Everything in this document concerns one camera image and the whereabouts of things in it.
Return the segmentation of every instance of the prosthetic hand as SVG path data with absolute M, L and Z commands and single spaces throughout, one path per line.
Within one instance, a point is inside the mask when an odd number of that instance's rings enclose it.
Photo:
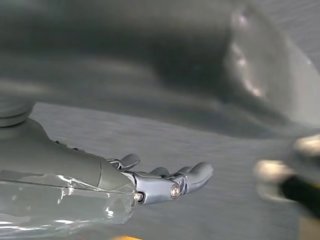
M 205 185 L 214 174 L 212 166 L 205 162 L 170 174 L 164 167 L 158 167 L 149 173 L 129 171 L 140 161 L 134 154 L 108 161 L 134 183 L 137 190 L 134 197 L 141 205 L 174 200 L 192 193 Z
M 0 239 L 65 236 L 87 226 L 122 224 L 137 204 L 175 200 L 213 174 L 208 163 L 170 174 L 133 171 L 134 154 L 106 159 L 52 141 L 27 119 L 0 128 Z

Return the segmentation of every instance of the orange light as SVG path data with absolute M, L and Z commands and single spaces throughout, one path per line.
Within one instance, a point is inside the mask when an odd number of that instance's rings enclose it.
M 117 236 L 115 238 L 112 238 L 111 240 L 143 240 L 143 239 L 132 237 L 132 236 Z

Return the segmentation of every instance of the gray prosthetic arm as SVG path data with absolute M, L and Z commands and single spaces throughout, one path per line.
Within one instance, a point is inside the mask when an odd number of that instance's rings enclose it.
M 0 127 L 0 239 L 66 236 L 121 224 L 137 204 L 176 200 L 207 183 L 208 163 L 169 174 L 132 171 L 134 154 L 106 159 L 48 138 L 36 121 Z
M 246 0 L 2 0 L 0 95 L 239 137 L 317 127 L 320 80 Z

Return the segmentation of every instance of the gray fabric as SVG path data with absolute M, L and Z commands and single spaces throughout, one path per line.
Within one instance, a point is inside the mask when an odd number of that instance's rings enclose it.
M 256 0 L 320 67 L 320 2 Z M 214 176 L 205 188 L 176 202 L 138 207 L 126 224 L 84 231 L 68 239 L 131 235 L 146 240 L 297 240 L 300 213 L 270 203 L 254 190 L 258 159 L 280 159 L 288 142 L 241 140 L 141 118 L 37 104 L 32 117 L 54 140 L 107 158 L 135 153 L 139 169 L 178 170 L 208 161 Z

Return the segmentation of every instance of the plastic wrap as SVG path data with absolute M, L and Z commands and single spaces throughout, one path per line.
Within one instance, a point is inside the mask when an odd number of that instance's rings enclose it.
M 40 179 L 0 181 L 0 239 L 63 237 L 92 224 L 122 224 L 136 205 L 134 191 L 104 191 L 62 175 Z

